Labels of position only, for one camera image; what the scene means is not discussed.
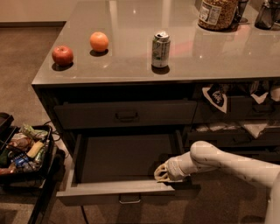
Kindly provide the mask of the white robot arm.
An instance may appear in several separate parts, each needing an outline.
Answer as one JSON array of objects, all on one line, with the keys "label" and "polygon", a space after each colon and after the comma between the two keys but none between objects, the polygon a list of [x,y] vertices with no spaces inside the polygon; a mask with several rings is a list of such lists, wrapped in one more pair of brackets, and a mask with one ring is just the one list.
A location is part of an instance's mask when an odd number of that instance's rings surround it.
[{"label": "white robot arm", "polygon": [[280,165],[235,155],[206,141],[197,141],[190,150],[171,157],[154,171],[158,182],[180,181],[193,173],[221,169],[238,178],[270,189],[264,224],[280,224]]}]

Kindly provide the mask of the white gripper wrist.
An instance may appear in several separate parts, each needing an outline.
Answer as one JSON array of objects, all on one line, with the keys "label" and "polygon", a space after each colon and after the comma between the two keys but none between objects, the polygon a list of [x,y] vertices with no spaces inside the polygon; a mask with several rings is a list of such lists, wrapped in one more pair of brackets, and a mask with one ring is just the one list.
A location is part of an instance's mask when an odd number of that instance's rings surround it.
[{"label": "white gripper wrist", "polygon": [[193,161],[189,152],[171,157],[165,164],[161,164],[155,171],[157,182],[180,181],[193,172]]}]

